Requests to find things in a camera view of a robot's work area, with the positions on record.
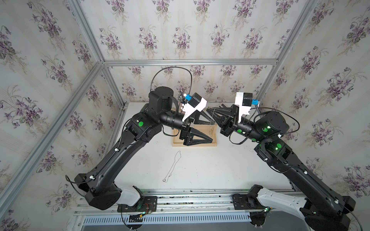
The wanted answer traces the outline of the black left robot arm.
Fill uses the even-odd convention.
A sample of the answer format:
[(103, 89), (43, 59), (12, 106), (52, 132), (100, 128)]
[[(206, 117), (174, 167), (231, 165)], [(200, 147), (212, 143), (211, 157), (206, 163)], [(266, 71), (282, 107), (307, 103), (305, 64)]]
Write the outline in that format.
[(191, 126), (199, 124), (200, 116), (214, 123), (203, 111), (207, 101), (199, 94), (184, 93), (177, 101), (171, 88), (160, 86), (152, 89), (148, 98), (140, 112), (124, 124), (121, 137), (95, 168), (78, 174), (73, 181), (66, 177), (76, 192), (85, 192), (82, 196), (90, 206), (106, 210), (121, 199), (124, 190), (115, 183), (116, 177), (134, 154), (165, 126), (178, 130), (185, 146), (213, 142), (210, 136)]

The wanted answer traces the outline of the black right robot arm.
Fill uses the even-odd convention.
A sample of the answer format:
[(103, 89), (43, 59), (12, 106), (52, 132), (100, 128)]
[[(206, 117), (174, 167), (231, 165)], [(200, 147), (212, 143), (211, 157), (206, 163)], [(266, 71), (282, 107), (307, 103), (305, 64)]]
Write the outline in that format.
[(259, 114), (260, 119), (250, 121), (239, 117), (237, 105), (209, 107), (206, 111), (220, 127), (222, 135), (229, 137), (236, 132), (256, 142), (254, 150), (260, 159), (304, 194), (304, 197), (288, 196), (254, 185), (252, 193), (248, 194), (252, 200), (296, 216), (314, 231), (349, 230), (351, 219), (347, 215), (353, 213), (355, 200), (327, 186), (282, 140), (290, 128), (284, 112), (267, 110)]

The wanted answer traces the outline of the wooden jewelry display stand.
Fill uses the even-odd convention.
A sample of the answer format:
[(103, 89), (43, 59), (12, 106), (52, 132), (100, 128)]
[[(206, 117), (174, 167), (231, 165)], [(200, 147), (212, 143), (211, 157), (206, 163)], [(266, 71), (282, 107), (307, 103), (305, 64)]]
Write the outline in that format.
[(173, 147), (216, 147), (216, 125), (193, 125), (173, 137)]

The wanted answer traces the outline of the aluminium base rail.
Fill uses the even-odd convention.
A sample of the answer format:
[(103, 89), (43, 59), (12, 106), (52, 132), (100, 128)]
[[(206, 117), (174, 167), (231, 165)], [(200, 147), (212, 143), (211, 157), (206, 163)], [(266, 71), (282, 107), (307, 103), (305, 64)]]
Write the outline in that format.
[(199, 192), (188, 195), (152, 193), (142, 212), (129, 211), (124, 205), (114, 206), (106, 212), (82, 211), (69, 228), (81, 231), (87, 226), (123, 225), (138, 229), (142, 225), (159, 224), (202, 224), (220, 222), (249, 222), (262, 227), (272, 212), (285, 212), (303, 219), (300, 208), (305, 198), (297, 192), (274, 192), (261, 189), (255, 205), (247, 204), (246, 191)]

